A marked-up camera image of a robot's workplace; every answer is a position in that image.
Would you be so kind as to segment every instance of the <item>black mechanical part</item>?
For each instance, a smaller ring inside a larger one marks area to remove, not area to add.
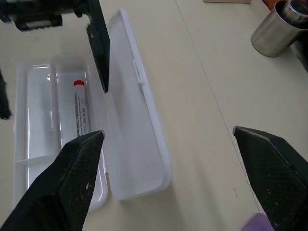
[[[26,191],[0,231],[82,231],[93,196],[102,131],[67,143]]]
[[[307,231],[307,161],[278,136],[243,127],[234,127],[233,134],[251,187],[275,231]]]
[[[0,119],[10,119],[12,113],[6,93],[6,83],[0,70]]]
[[[110,40],[99,0],[0,0],[0,20],[21,31],[62,26],[64,13],[86,14],[87,33],[104,92],[108,92]]]

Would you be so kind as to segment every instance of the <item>metal cup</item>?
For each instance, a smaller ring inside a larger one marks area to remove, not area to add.
[[[279,56],[295,42],[300,33],[308,31],[306,24],[296,27],[284,20],[282,13],[286,4],[284,0],[276,2],[274,9],[251,36],[254,48],[267,57]]]

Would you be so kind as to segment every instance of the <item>glue stick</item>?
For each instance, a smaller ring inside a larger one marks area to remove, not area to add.
[[[74,81],[74,99],[75,99],[75,120],[77,136],[89,133],[88,112],[85,101],[85,82],[82,80]]]

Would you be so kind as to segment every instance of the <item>white table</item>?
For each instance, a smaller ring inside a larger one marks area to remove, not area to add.
[[[109,196],[84,230],[239,230],[259,212],[233,126],[284,137],[308,159],[308,74],[291,51],[271,59],[250,43],[269,13],[261,0],[101,0],[106,18],[128,12],[173,164],[171,186],[126,202]],[[86,17],[19,32],[0,24],[0,65],[15,100],[15,62],[82,55]],[[12,209],[13,119],[0,122],[0,223]]]

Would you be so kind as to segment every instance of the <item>open plastic box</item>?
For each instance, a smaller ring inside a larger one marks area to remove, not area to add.
[[[121,9],[108,23],[109,92],[83,58],[54,57],[17,65],[15,207],[33,180],[76,134],[73,83],[85,82],[90,131],[105,140],[89,212],[112,194],[130,199],[166,188],[171,163],[151,89],[129,24]]]

